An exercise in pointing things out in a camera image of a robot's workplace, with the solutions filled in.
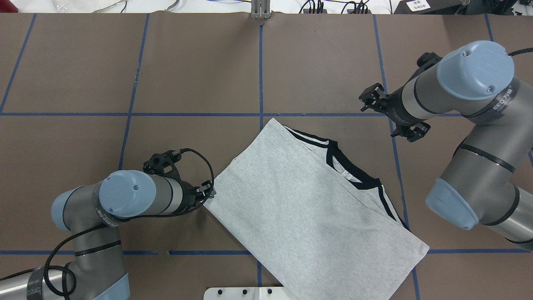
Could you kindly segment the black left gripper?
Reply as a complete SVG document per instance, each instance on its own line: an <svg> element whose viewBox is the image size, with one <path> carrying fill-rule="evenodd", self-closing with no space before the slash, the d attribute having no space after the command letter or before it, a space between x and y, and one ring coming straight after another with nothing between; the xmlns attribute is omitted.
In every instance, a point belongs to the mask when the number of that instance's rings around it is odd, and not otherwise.
<svg viewBox="0 0 533 300"><path fill-rule="evenodd" d="M213 199L216 195L216 190L211 181L206 181L199 187L192 186L189 183L181 183L182 200L179 205L179 211L186 211L205 199Z"/></svg>

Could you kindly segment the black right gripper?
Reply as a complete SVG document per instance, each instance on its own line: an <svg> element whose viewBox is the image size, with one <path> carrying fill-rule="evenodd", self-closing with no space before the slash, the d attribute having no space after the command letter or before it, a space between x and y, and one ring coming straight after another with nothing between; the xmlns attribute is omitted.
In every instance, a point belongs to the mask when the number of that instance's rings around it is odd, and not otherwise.
<svg viewBox="0 0 533 300"><path fill-rule="evenodd" d="M359 96L359 100L363 103L360 111L384 112L396 124L396 128L390 136L392 138L403 137L408 142L414 143L424 138L431 126L407 112L402 102L402 91L396 90L387 95L383 85L375 83Z"/></svg>

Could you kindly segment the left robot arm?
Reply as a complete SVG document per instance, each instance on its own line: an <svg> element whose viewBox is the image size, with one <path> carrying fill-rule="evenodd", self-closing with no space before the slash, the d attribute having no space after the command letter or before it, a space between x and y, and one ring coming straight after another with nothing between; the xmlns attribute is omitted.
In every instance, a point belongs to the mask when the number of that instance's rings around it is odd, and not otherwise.
<svg viewBox="0 0 533 300"><path fill-rule="evenodd" d="M131 296L119 227L148 217L190 213L215 195L214 180L199 187L172 178L120 170L93 185L59 195L51 207L68 232L40 267L1 279L2 300L127 300Z"/></svg>

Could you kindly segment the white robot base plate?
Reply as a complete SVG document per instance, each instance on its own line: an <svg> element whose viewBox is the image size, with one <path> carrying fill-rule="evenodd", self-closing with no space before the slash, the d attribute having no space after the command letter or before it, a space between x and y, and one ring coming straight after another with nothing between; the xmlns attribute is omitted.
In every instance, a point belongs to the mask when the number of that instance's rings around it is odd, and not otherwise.
<svg viewBox="0 0 533 300"><path fill-rule="evenodd" d="M292 300L284 287L208 288L204 300Z"/></svg>

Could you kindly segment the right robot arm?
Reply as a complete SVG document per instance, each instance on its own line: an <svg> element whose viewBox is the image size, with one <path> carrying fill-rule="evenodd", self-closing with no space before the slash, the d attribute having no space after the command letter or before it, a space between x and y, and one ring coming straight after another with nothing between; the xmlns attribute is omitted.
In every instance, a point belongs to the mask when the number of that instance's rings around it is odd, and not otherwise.
<svg viewBox="0 0 533 300"><path fill-rule="evenodd" d="M373 84L362 110L386 115L392 137L423 138L426 120L457 111L474 124L436 179L425 203L463 230L478 224L532 251L532 195L510 179L532 150L532 87L515 76L512 54L476 40L444 57L424 53L418 69L393 93Z"/></svg>

